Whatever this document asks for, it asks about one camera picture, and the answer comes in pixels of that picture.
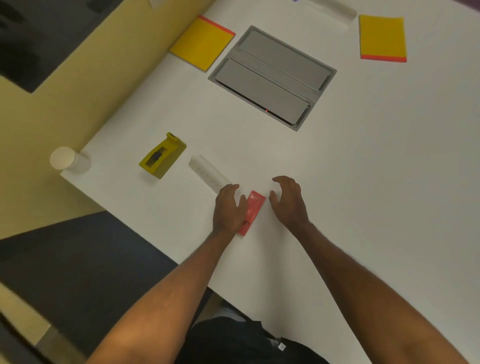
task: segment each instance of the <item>hand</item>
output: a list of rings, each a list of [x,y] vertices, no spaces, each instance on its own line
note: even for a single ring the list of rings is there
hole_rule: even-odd
[[[278,220],[294,234],[308,224],[307,208],[301,196],[301,188],[293,178],[279,176],[272,179],[282,188],[280,202],[274,191],[270,191],[270,204]]]
[[[227,184],[216,197],[215,211],[213,212],[214,231],[227,230],[237,233],[240,230],[247,214],[248,204],[247,197],[243,194],[237,207],[235,191],[239,187],[238,184]]]

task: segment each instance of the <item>orange edge of sticky note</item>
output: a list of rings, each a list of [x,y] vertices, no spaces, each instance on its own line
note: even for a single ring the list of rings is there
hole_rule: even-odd
[[[216,26],[218,29],[220,30],[223,30],[224,32],[227,32],[228,34],[231,34],[233,36],[235,36],[236,34],[234,32],[232,32],[230,29],[227,29],[225,28],[224,26],[221,26],[220,24],[218,23],[215,23],[214,21],[208,19],[208,18],[205,18],[203,15],[199,15],[198,16],[199,19],[202,19],[204,22],[207,22],[213,26]]]
[[[373,56],[369,54],[360,54],[363,60],[387,61],[387,62],[407,62],[406,57],[391,57],[391,56]]]

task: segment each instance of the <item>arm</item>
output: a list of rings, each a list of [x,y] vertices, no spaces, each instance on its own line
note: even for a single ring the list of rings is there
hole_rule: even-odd
[[[462,355],[386,283],[332,244],[310,223],[300,186],[273,178],[275,215],[299,240],[373,364],[468,364]]]
[[[183,345],[193,315],[225,248],[247,213],[238,185],[227,185],[216,199],[213,231],[202,245],[138,300],[113,327],[88,364],[170,364]]]

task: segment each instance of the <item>white cylinder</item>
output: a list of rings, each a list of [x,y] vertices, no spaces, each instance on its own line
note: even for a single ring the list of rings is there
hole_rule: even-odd
[[[90,169],[90,160],[67,146],[61,146],[53,151],[50,164],[56,170],[71,170],[74,173],[84,173]]]

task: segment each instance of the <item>left hand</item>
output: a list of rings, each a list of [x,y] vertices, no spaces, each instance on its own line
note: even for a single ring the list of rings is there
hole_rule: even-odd
[[[247,214],[247,197],[243,194],[237,207],[235,202],[235,191],[238,184],[227,184],[220,190],[216,198],[215,211],[213,213],[213,230],[229,231],[237,233],[242,226]]]

